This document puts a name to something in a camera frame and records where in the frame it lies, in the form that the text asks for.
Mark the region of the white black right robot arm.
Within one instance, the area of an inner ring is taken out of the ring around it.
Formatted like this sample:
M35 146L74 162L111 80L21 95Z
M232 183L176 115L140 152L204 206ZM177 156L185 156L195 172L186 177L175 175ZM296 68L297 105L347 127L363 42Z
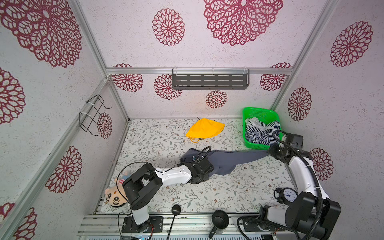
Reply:
M287 205L287 209L262 207L259 229L285 229L295 233L299 240L329 239L341 213L341 206L325 193L315 173L311 154L283 142L274 143L268 152L287 164L297 190L289 197L284 196L284 189L278 190L278 201Z

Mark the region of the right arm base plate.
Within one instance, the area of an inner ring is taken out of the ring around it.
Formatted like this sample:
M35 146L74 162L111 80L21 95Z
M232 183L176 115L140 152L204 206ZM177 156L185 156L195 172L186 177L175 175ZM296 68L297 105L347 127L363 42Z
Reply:
M285 231L284 228L279 225L270 225L260 222L259 216L242 216L240 217L240 223L243 224L243 230L245 232L278 232Z

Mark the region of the grey blue tank top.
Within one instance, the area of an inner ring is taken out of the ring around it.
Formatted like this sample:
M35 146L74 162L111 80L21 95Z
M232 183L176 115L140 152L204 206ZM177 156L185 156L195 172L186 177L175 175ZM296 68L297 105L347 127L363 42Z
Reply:
M220 151L211 150L206 147L202 151L199 151L191 148L181 157L180 165L187 166L187 163L197 163L208 160L214 166L214 170L209 174L209 177L214 174L225 176L230 174L237 165L258 161L268 155L267 151L260 150Z

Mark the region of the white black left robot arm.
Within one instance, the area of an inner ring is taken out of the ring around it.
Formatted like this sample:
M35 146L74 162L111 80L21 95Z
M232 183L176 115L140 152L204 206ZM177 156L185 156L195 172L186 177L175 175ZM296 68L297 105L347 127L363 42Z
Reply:
M161 187L199 184L207 181L213 170L214 166L207 159L177 164L169 169L145 163L122 184L135 224L140 226L148 222L147 205Z

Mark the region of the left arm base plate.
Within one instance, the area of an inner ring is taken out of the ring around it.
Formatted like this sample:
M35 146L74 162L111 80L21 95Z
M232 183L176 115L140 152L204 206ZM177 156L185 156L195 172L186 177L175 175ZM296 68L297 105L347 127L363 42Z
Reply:
M125 217L122 233L161 233L163 231L163 217L154 217L150 218L141 225L137 225L132 216Z

